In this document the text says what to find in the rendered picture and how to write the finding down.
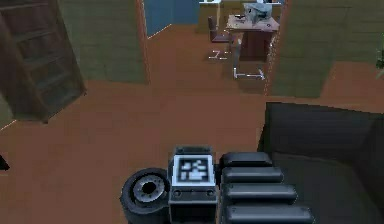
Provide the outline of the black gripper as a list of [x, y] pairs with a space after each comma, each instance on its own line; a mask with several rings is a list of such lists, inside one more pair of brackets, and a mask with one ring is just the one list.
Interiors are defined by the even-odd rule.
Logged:
[[120, 202], [128, 224], [170, 224], [167, 171], [146, 168], [124, 183]]

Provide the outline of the black sofa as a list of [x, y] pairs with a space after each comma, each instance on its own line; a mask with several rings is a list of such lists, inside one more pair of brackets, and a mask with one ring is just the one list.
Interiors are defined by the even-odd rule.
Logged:
[[316, 224], [384, 224], [384, 113], [268, 102], [258, 149]]

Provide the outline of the pink dining table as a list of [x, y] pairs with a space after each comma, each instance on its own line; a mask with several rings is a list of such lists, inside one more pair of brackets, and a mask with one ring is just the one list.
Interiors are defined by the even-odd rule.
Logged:
[[243, 34], [240, 47], [240, 59], [242, 61], [265, 62], [272, 38], [279, 27], [280, 24], [273, 17], [253, 24], [249, 20], [229, 15], [227, 21], [227, 30], [230, 34]]

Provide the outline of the dark brown wooden shelf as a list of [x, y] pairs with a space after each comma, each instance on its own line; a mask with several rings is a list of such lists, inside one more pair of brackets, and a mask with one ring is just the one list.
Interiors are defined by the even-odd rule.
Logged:
[[49, 119], [87, 93], [57, 0], [0, 0], [0, 94], [13, 118]]

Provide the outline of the dark purple chair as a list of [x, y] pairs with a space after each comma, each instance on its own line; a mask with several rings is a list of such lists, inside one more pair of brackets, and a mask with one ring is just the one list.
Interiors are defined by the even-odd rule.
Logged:
[[207, 22], [209, 27], [209, 38], [212, 43], [229, 43], [231, 41], [231, 38], [227, 33], [220, 33], [218, 31], [215, 17], [209, 16]]

